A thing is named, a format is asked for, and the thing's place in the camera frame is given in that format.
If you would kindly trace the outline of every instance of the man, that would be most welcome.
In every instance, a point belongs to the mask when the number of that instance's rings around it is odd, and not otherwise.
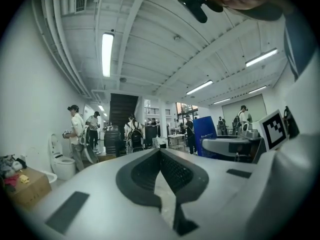
[[[193,153],[197,154],[197,146],[196,146],[196,136],[195,136],[195,129],[194,129],[194,123],[190,121],[190,115],[185,116],[186,123],[183,127],[186,129],[187,135],[188,135],[188,145],[190,149],[190,154]]]
[[[248,111],[247,107],[245,105],[242,105],[239,113],[237,114],[237,116],[239,117],[240,124],[241,124],[240,127],[238,128],[239,130],[241,130],[244,127],[245,123],[247,122],[245,111]]]
[[[224,8],[260,21],[285,17],[284,51],[295,80],[308,65],[318,47],[317,40],[302,13],[289,0],[205,0],[211,10]]]
[[[222,119],[221,116],[219,116],[218,125],[220,126],[221,135],[228,135],[226,128],[226,120]]]
[[[152,126],[156,126],[156,125],[157,125],[157,122],[156,122],[156,119],[155,119],[155,118],[152,118],[151,125],[152,125]]]
[[[99,112],[94,112],[94,115],[89,116],[85,124],[89,126],[90,132],[90,147],[92,150],[97,149],[98,145],[98,128],[100,127],[98,124],[98,117],[100,116]]]
[[[65,134],[63,137],[65,139],[70,139],[73,159],[75,160],[76,167],[80,172],[85,168],[81,158],[81,153],[84,150],[84,146],[79,144],[79,138],[84,132],[85,123],[82,117],[79,115],[79,107],[77,105],[69,106],[68,110],[72,116],[72,131],[71,133]]]

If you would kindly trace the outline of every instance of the ceiling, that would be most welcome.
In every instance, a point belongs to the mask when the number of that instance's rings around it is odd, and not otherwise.
[[[32,1],[60,69],[97,103],[120,93],[208,107],[273,87],[287,64],[283,18],[257,22],[203,6],[208,21],[201,24],[177,0],[86,0],[79,12],[75,3],[81,0]],[[110,77],[101,67],[104,33],[114,33]],[[273,48],[279,53],[246,68],[246,61]],[[186,95],[208,80],[213,84]]]

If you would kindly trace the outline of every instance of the blue sign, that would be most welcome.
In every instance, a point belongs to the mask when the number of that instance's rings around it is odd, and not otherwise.
[[[193,121],[195,144],[197,147],[198,156],[206,158],[215,158],[216,153],[205,150],[202,147],[204,139],[216,139],[217,132],[211,116],[201,117]]]

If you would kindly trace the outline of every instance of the black rubber pad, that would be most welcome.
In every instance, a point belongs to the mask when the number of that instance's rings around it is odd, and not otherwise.
[[[89,194],[74,192],[46,221],[46,224],[53,230],[64,234],[77,213],[88,199]]]
[[[241,178],[249,179],[251,176],[251,172],[243,171],[243,170],[236,170],[236,169],[229,169],[226,171],[228,174],[232,174],[235,176],[239,176]]]

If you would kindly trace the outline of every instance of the railing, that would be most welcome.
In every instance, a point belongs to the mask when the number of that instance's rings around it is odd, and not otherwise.
[[[159,115],[160,114],[159,108],[153,108],[153,107],[145,107],[144,112],[147,114],[151,114],[151,115]],[[170,109],[166,109],[165,114],[167,116],[170,116]]]

